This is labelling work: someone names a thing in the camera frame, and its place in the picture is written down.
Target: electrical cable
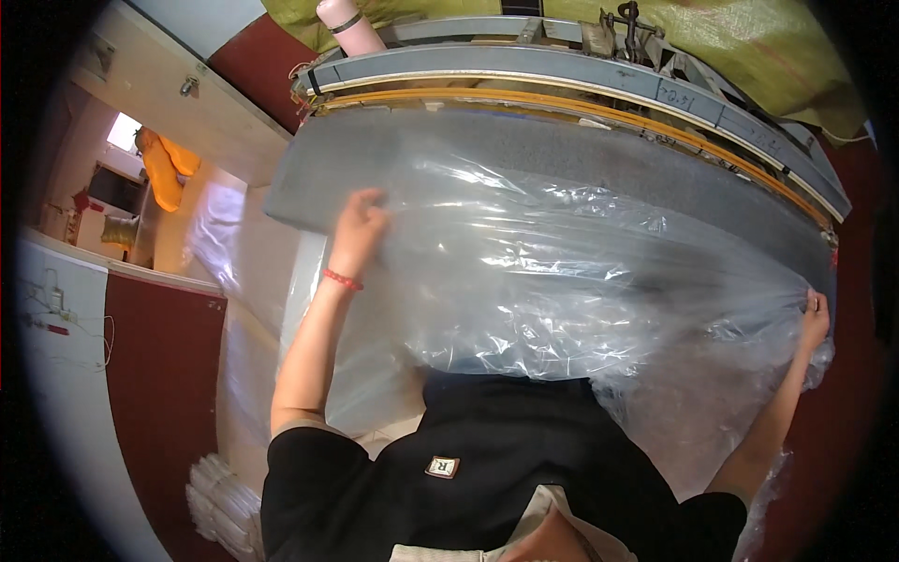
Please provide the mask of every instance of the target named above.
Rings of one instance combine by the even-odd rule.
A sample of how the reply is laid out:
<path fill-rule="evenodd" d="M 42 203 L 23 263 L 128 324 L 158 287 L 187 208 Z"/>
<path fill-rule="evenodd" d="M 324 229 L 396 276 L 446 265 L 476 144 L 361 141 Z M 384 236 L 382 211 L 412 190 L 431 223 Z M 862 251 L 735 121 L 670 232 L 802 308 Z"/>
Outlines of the electrical cable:
<path fill-rule="evenodd" d="M 829 138 L 832 138 L 833 140 L 837 140 L 837 141 L 840 141 L 840 142 L 847 142 L 847 143 L 849 143 L 849 142 L 858 142 L 858 141 L 860 141 L 860 140 L 865 140 L 866 138 L 871 138 L 870 135 L 865 135 L 865 136 L 863 136 L 863 137 L 855 137 L 855 138 L 843 138 L 843 137 L 837 137 L 836 135 L 834 135 L 833 133 L 831 133 L 829 130 L 825 129 L 824 127 L 821 127 L 821 132 L 824 133 L 825 136 L 827 136 L 827 137 L 829 137 Z"/>

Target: red decoration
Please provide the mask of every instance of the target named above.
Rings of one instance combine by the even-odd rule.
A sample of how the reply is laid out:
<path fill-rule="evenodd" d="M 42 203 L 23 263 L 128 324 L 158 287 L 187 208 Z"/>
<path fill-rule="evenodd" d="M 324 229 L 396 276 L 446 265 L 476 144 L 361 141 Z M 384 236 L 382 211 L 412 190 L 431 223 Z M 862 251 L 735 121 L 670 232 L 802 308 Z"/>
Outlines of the red decoration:
<path fill-rule="evenodd" d="M 75 202 L 75 212 L 83 213 L 85 209 L 91 206 L 91 199 L 87 195 L 87 188 L 85 187 L 80 192 L 76 193 L 72 196 L 72 201 Z"/>
<path fill-rule="evenodd" d="M 352 290 L 362 290 L 363 289 L 362 283 L 358 283 L 358 282 L 350 279 L 349 277 L 343 277 L 342 275 L 340 275 L 338 273 L 334 273 L 329 269 L 322 270 L 322 274 L 325 277 L 327 277 L 328 279 L 333 279 L 333 280 L 337 281 L 338 283 L 340 283 L 341 285 L 345 285 L 346 287 L 349 287 Z"/>

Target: window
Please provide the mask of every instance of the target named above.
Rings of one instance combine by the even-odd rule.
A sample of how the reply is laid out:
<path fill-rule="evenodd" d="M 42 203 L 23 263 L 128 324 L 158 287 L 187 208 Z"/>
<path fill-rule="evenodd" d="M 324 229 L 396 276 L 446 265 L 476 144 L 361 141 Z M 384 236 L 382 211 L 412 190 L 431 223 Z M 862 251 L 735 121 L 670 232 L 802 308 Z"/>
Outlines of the window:
<path fill-rule="evenodd" d="M 125 152 L 134 154 L 136 147 L 134 146 L 134 133 L 140 129 L 140 123 L 131 119 L 124 113 L 119 113 L 119 117 L 112 124 L 110 136 L 106 141 L 121 148 Z"/>

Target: stack of plastic bags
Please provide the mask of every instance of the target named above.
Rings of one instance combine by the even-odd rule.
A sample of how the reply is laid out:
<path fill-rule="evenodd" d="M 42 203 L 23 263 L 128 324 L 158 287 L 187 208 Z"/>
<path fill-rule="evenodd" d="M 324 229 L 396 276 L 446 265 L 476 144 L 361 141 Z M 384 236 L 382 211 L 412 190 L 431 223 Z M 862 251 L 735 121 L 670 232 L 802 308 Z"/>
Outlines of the stack of plastic bags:
<path fill-rule="evenodd" d="M 262 502 L 218 455 L 209 454 L 193 465 L 185 488 L 191 518 L 204 539 L 217 541 L 240 562 L 262 562 Z"/>

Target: red wall panel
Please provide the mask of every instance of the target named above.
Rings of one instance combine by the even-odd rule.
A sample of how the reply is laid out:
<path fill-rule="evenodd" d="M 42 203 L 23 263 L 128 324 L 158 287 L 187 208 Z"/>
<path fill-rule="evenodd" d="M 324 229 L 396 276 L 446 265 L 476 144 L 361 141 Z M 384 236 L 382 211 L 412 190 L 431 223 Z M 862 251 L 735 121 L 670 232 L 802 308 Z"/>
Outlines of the red wall panel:
<path fill-rule="evenodd" d="M 299 106 L 290 100 L 290 70 L 318 53 L 291 37 L 266 13 L 209 57 L 209 67 L 271 115 L 290 134 Z"/>
<path fill-rule="evenodd" d="M 184 486 L 216 452 L 216 381 L 227 300 L 109 272 L 112 421 L 141 507 L 174 562 L 233 562 L 194 530 Z"/>

